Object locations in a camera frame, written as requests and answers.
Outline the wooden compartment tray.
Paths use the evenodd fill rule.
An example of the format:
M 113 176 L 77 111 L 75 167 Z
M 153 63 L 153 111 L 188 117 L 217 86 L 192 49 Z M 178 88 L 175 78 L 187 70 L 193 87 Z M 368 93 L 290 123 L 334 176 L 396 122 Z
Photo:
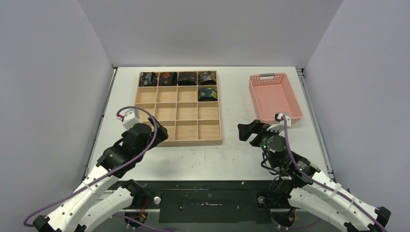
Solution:
M 189 71 L 142 71 L 154 72 L 198 72 Z M 218 92 L 218 73 L 216 85 L 205 86 L 159 86 L 140 87 L 135 94 L 135 105 L 146 109 L 159 123 L 168 130 L 169 138 L 160 145 L 165 146 L 198 146 L 220 145 L 222 143 L 220 98 L 217 101 L 198 101 L 198 89 L 215 88 Z

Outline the blue yellow floral tie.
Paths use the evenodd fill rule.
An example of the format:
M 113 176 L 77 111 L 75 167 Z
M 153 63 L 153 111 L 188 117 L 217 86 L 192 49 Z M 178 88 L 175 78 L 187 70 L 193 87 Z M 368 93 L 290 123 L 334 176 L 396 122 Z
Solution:
M 218 100 L 218 92 L 215 88 L 202 87 L 198 89 L 199 102 L 216 102 Z

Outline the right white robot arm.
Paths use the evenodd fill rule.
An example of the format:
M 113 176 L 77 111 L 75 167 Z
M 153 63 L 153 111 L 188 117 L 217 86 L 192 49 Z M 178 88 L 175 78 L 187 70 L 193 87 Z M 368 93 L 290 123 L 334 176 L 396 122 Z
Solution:
M 287 119 L 273 125 L 259 120 L 238 124 L 239 140 L 262 150 L 261 166 L 280 177 L 273 189 L 274 203 L 303 209 L 332 224 L 342 232 L 384 232 L 391 212 L 358 199 L 332 180 L 309 159 L 290 147 Z

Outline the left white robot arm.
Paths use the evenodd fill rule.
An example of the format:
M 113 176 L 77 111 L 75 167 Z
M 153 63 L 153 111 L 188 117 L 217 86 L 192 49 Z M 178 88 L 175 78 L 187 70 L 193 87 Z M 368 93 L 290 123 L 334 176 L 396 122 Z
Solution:
M 144 188 L 134 180 L 123 183 L 102 201 L 99 197 L 125 173 L 139 163 L 146 151 L 168 139 L 159 122 L 152 127 L 136 123 L 122 133 L 121 139 L 107 148 L 83 183 L 48 215 L 39 215 L 33 227 L 39 232 L 90 232 L 113 214 L 128 206 L 144 203 Z

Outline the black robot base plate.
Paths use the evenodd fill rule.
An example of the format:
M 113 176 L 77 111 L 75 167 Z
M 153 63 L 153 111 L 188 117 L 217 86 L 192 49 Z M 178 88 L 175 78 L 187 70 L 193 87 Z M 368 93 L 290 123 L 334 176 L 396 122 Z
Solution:
M 288 197 L 275 192 L 278 180 L 141 181 L 142 196 L 124 210 L 158 213 L 160 223 L 271 222 L 287 216 Z

